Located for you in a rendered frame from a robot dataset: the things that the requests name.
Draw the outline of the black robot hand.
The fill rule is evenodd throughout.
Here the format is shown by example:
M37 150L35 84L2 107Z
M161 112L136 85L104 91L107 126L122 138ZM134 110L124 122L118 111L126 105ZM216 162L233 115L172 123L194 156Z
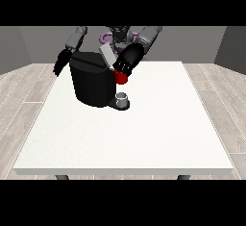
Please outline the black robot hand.
M118 72L130 76L133 69L139 64L144 56L144 47L139 43L128 45L118 56L113 68Z
M72 51L65 48L63 49L59 55L58 59L55 62L53 72L56 76L59 76L63 70L63 68L69 63L72 56Z

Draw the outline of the red pod holder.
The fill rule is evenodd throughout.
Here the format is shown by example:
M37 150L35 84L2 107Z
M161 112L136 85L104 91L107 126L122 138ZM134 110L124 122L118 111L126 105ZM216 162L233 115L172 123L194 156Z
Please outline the red pod holder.
M128 82L128 76L122 72L114 70L115 82L118 85L124 85Z

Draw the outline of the pale grey machine lid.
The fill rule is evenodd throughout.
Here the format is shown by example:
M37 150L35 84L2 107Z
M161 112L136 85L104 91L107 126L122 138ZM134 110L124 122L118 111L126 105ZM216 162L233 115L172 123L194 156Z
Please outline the pale grey machine lid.
M111 50L111 47L108 43L105 43L99 47L99 52L102 55L107 67L113 69L113 64L116 62L116 57Z

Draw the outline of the black coffee machine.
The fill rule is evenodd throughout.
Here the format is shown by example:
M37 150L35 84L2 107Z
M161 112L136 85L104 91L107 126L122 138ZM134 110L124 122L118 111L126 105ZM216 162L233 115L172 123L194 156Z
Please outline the black coffee machine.
M82 103L97 108L112 107L119 111L130 108L130 101L119 107L116 102L114 72L102 55L94 52L74 52L69 61L76 97Z

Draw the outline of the small grey cup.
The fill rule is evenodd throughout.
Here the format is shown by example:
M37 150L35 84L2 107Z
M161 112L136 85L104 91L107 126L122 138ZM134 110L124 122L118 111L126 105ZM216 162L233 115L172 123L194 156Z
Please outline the small grey cup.
M125 92L118 92L116 95L115 95L115 98L116 98L116 105L119 107L119 108L124 108L127 106L128 104L128 96Z

